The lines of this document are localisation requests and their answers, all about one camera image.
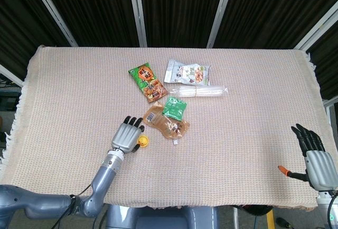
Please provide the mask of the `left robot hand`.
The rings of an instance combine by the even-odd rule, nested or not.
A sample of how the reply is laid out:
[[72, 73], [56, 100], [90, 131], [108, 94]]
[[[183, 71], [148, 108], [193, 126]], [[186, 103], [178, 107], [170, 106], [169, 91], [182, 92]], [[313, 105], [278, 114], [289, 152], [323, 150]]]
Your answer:
[[145, 127], [141, 125], [142, 121], [143, 118], [127, 116], [112, 139], [112, 148], [119, 149], [124, 154], [136, 152], [140, 148], [138, 138], [145, 129]]

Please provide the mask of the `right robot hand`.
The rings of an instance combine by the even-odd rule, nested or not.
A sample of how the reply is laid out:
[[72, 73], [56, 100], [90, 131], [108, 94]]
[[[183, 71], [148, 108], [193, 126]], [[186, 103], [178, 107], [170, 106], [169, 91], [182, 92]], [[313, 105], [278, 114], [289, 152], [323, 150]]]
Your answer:
[[278, 166], [279, 171], [289, 178], [308, 182], [318, 192], [336, 191], [337, 170], [319, 135], [298, 123], [291, 130], [296, 135], [304, 157], [305, 173], [292, 172], [282, 165]]

